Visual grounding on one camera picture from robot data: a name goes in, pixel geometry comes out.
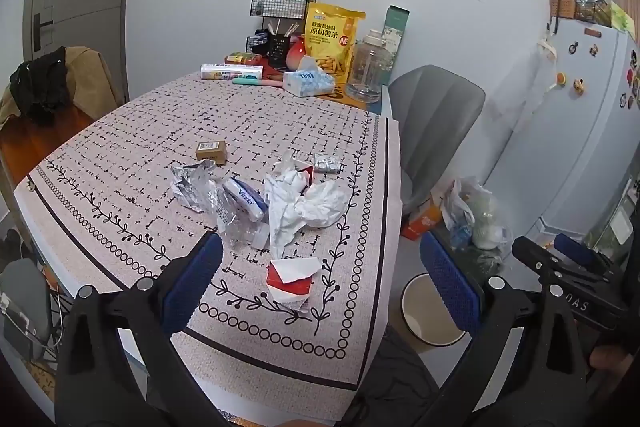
red packaging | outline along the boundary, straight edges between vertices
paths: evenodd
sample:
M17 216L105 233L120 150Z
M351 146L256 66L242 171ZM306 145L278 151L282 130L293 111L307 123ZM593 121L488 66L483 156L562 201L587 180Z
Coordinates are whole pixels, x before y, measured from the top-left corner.
M234 52L225 57L225 64L235 66L259 66L262 55L255 53Z

wire basket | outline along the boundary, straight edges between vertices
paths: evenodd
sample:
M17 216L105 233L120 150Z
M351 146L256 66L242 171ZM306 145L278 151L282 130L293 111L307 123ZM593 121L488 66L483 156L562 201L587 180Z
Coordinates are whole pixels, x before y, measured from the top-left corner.
M251 0L251 17L303 20L306 3L307 0Z

door handle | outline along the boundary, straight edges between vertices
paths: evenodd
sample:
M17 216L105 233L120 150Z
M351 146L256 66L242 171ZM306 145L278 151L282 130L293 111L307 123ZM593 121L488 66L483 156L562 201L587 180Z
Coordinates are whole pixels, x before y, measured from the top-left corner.
M40 28L44 28L44 26L53 26L53 20L47 22L40 22L40 14L36 13L33 16L33 52L39 52L40 45Z

chopsticks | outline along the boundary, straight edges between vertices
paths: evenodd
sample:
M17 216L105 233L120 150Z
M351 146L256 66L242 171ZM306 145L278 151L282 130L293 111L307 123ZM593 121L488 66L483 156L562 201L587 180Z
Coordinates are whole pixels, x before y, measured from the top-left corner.
M294 23L291 26L289 26L289 29L286 31L286 33L284 34L285 37L290 37L291 34L296 31L298 28L300 27L300 24ZM278 34L278 30L280 29L280 19L278 19L278 25L276 26L276 29L273 29L273 25L269 22L267 23L267 28L269 29L269 33L273 36L276 36Z

clear plastic bottle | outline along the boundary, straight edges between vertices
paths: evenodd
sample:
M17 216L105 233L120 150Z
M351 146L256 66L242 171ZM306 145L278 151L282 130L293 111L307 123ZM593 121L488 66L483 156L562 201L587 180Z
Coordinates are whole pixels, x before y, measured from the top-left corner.
M369 30L369 35L356 44L345 93L361 102L377 102L382 92L382 74L389 67L391 53L384 47L382 32Z

